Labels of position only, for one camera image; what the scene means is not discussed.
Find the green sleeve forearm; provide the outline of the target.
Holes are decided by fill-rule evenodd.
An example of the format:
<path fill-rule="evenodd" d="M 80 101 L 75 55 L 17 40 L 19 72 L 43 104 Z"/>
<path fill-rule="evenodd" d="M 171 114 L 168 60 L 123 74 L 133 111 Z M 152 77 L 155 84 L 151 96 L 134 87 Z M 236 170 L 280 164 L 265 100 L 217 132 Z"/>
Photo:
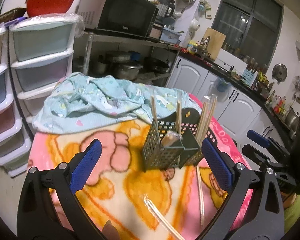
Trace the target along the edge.
<path fill-rule="evenodd" d="M 287 233 L 300 217 L 300 195 L 292 194 L 283 200 L 285 233 Z"/>

